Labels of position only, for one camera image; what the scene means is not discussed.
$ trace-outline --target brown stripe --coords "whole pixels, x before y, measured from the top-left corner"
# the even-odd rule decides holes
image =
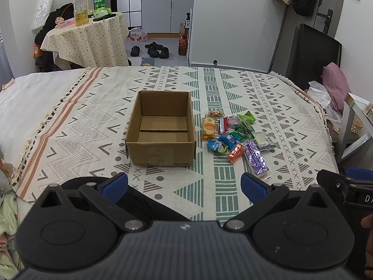
[[[38,166],[38,164],[39,164],[39,162],[40,162],[40,159],[41,159],[41,156],[42,156],[42,153],[44,152],[44,150],[45,150],[45,148],[46,148],[46,146],[47,146],[47,143],[48,143],[48,140],[49,140],[49,137],[50,136],[52,136],[52,135],[54,135],[56,132],[57,132],[57,130],[62,126],[62,124],[65,122],[65,120],[66,120],[66,118],[70,115],[70,112],[72,111],[72,109],[74,108],[74,106],[75,106],[75,104],[76,104],[76,102],[85,94],[85,92],[87,91],[87,89],[92,85],[92,83],[97,79],[97,77],[98,77],[98,75],[99,75],[99,73],[102,71],[102,67],[101,68],[98,68],[98,70],[96,71],[96,75],[95,75],[95,77],[93,78],[93,79],[91,79],[88,83],[87,83],[87,85],[86,85],[86,87],[84,88],[84,91],[74,100],[74,104],[71,104],[70,106],[69,106],[69,109],[67,110],[67,112],[64,114],[64,116],[63,116],[63,118],[61,119],[61,121],[58,123],[58,125],[56,126],[56,128],[53,130],[53,132],[52,133],[50,133],[50,134],[48,134],[48,136],[46,136],[45,137],[45,139],[43,140],[43,143],[42,143],[42,145],[41,145],[41,143],[39,143],[39,145],[38,145],[38,148],[39,148],[39,146],[41,145],[41,149],[40,149],[40,152],[39,152],[39,154],[38,154],[38,156],[36,157],[36,159],[35,159],[35,163],[34,163],[34,167],[33,167],[33,169],[32,169],[32,172],[31,172],[31,174],[30,174],[30,176],[29,176],[29,179],[27,180],[27,182],[26,182],[26,184],[25,184],[25,187],[23,188],[23,190],[22,190],[22,192],[21,192],[21,194],[20,194],[20,197],[23,199],[24,198],[24,196],[25,196],[25,194],[26,194],[26,192],[27,192],[27,189],[29,188],[29,186],[30,186],[30,184],[31,184],[31,181],[32,181],[32,178],[34,177],[34,175],[35,175],[35,172],[36,172],[36,168],[37,168],[37,166]]]
[[[88,78],[88,79],[87,79],[87,80],[86,80],[86,81],[85,81],[85,82],[84,82],[84,83],[83,83],[83,84],[78,88],[78,90],[77,90],[76,93],[73,95],[73,97],[81,91],[81,89],[82,89],[82,87],[84,86],[84,84],[92,78],[92,76],[93,76],[93,74],[94,74],[95,71],[96,71],[96,69],[94,69],[94,70],[91,72],[89,78]],[[58,122],[58,119],[59,119],[59,118],[64,114],[64,112],[65,112],[65,110],[68,108],[68,106],[69,106],[69,104],[65,104],[65,105],[62,107],[61,113],[58,114],[58,116],[57,116],[56,119],[53,119],[53,123],[51,124],[51,126],[48,128],[47,131],[45,131],[45,132],[41,135],[39,145],[38,145],[38,147],[35,149],[34,154],[32,155],[32,157],[31,157],[29,163],[27,163],[27,165],[26,165],[26,169],[25,169],[25,171],[24,171],[24,173],[23,173],[23,177],[26,176],[26,174],[27,174],[29,168],[32,166],[32,164],[33,164],[33,162],[34,162],[34,159],[35,159],[35,157],[37,156],[37,154],[38,154],[38,152],[39,152],[39,150],[40,150],[40,144],[44,141],[44,138],[45,138],[45,137],[49,136],[49,132],[53,129],[53,126]]]

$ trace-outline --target black shoe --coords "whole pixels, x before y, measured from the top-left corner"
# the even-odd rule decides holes
[[[163,47],[162,48],[162,51],[161,51],[161,54],[159,56],[161,59],[167,59],[168,57],[170,57],[170,52],[168,50],[167,47]]]
[[[159,52],[155,49],[155,47],[151,47],[148,49],[148,55],[151,58],[158,58],[159,57]]]
[[[155,47],[156,50],[162,50],[163,45],[157,44],[156,42],[153,41],[153,43],[145,45],[145,48],[152,48]]]
[[[140,47],[135,45],[134,47],[132,47],[131,49],[131,56],[132,57],[137,57],[138,55],[140,55]]]

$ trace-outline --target ribbed gray surface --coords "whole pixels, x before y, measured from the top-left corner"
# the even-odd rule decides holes
[[[260,257],[245,235],[225,232],[217,222],[189,222],[187,230],[183,225],[154,222],[147,231],[128,234],[111,255],[86,270],[58,275],[28,269],[17,280],[353,279],[342,268],[312,274],[279,268]]]

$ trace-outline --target bed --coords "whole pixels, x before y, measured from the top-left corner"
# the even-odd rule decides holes
[[[189,91],[197,155],[190,167],[140,167],[124,146],[134,98],[141,89]],[[202,67],[108,67],[20,77],[0,93],[0,144],[16,168],[12,186],[20,217],[44,188],[81,176],[125,172],[129,184],[191,220],[225,221],[251,205],[241,192],[243,160],[212,154],[200,141],[211,109],[251,111],[256,131],[275,143],[263,154],[272,176],[305,190],[321,169],[338,172],[323,112],[291,81],[271,74]]]

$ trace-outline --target round table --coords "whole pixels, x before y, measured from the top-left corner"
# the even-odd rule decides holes
[[[70,62],[83,67],[128,66],[124,41],[128,27],[122,13],[115,17],[53,29],[47,33],[41,50],[53,51],[55,64],[71,69]]]

